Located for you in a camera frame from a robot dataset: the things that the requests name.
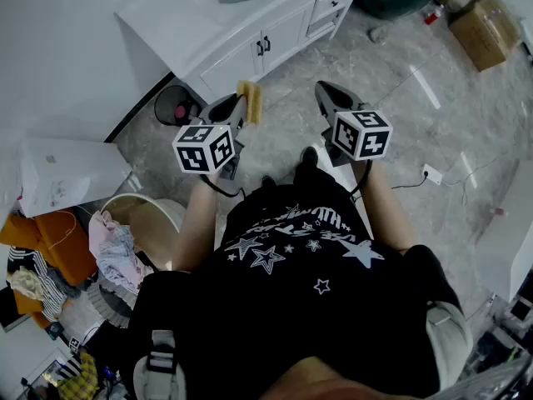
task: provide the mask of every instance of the white star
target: white star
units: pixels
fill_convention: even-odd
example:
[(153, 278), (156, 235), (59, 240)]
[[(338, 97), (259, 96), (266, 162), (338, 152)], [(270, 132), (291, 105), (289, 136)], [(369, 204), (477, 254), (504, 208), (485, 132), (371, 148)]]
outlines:
[(286, 210), (288, 213), (297, 212), (300, 210), (300, 203), (298, 203), (295, 207), (286, 206)]
[(250, 268), (261, 265), (263, 268), (265, 268), (265, 271), (268, 273), (268, 275), (272, 274), (272, 267), (274, 266), (275, 262), (285, 261), (285, 258), (282, 255), (278, 255), (276, 253), (276, 246), (272, 246), (265, 252), (257, 249), (252, 249), (252, 252), (256, 254), (257, 259), (253, 262)]
[(257, 237), (249, 238), (249, 239), (239, 238), (239, 243), (236, 243), (233, 246), (230, 246), (228, 249), (225, 250), (225, 252), (227, 252), (228, 250), (232, 250), (232, 249), (239, 249), (239, 258), (242, 261), (242, 259), (244, 258), (244, 255), (247, 254), (249, 248), (263, 245), (263, 243), (256, 242)]
[(329, 280), (321, 280), (320, 278), (316, 280), (315, 289), (322, 295), (324, 292), (329, 292), (331, 289), (328, 286)]
[(318, 244), (318, 240), (309, 240), (306, 248), (310, 248), (313, 252), (316, 252), (317, 249), (322, 249), (321, 245)]
[(385, 258), (380, 255), (379, 253), (374, 252), (371, 248), (371, 241), (365, 240), (363, 242), (360, 242), (359, 244), (353, 244), (350, 242), (347, 242), (346, 240), (339, 240), (339, 242), (342, 243), (342, 245), (348, 249), (348, 252), (346, 252), (343, 257), (351, 258), (355, 257), (361, 261), (361, 263), (367, 267), (370, 268), (372, 266), (371, 260), (374, 259), (380, 259), (384, 260)]

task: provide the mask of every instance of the power outlet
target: power outlet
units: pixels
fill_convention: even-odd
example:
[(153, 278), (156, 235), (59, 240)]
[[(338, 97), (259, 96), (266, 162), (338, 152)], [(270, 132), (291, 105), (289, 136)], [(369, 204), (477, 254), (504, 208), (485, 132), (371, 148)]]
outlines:
[(432, 181), (433, 183), (437, 185), (441, 185), (442, 182), (442, 173), (440, 173), (438, 170), (431, 167), (429, 164), (425, 164), (424, 168), (422, 169), (422, 173), (427, 172), (427, 178)]

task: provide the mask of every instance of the white cube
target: white cube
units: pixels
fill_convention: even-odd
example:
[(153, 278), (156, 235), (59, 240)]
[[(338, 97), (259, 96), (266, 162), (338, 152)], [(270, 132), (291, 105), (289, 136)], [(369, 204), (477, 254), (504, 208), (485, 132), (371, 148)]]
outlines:
[(381, 111), (347, 111), (336, 114), (332, 141), (353, 160), (372, 160), (385, 156), (391, 135)]
[(216, 173), (235, 155), (230, 127), (219, 124), (183, 126), (172, 147), (184, 173)]

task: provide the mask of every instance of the sponge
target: sponge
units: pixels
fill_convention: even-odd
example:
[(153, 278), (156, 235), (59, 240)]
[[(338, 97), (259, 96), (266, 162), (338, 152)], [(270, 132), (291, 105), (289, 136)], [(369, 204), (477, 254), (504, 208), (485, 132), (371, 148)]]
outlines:
[(240, 81), (237, 84), (237, 97), (247, 99), (247, 123), (259, 124), (263, 113), (263, 88), (254, 82)]

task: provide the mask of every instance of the bottle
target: bottle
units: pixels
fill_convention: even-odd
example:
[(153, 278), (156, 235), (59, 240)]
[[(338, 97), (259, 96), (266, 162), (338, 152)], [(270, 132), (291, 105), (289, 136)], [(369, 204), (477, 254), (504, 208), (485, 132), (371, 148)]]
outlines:
[(435, 10), (427, 16), (427, 18), (424, 20), (424, 23), (426, 23), (426, 25), (431, 25), (434, 21), (442, 16), (443, 9), (444, 5), (442, 4), (438, 7), (435, 7)]

